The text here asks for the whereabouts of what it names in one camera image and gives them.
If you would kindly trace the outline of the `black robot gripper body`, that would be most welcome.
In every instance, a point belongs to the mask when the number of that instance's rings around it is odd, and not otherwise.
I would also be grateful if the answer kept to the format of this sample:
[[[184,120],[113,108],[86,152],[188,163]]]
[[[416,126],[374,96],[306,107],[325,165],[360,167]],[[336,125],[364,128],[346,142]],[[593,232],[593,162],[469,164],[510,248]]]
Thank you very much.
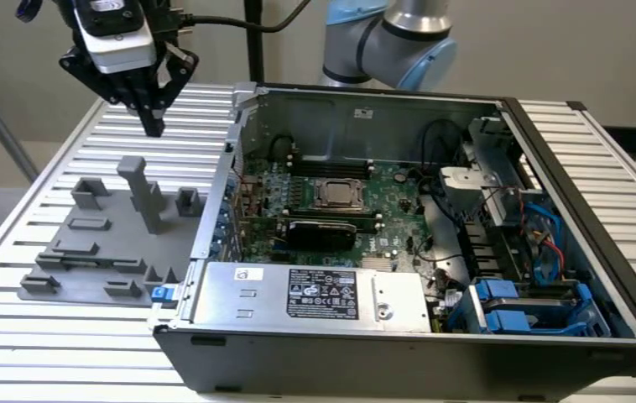
[[[181,12],[168,1],[57,1],[72,30],[73,46],[89,55],[100,73],[117,73],[150,65],[165,56]]]

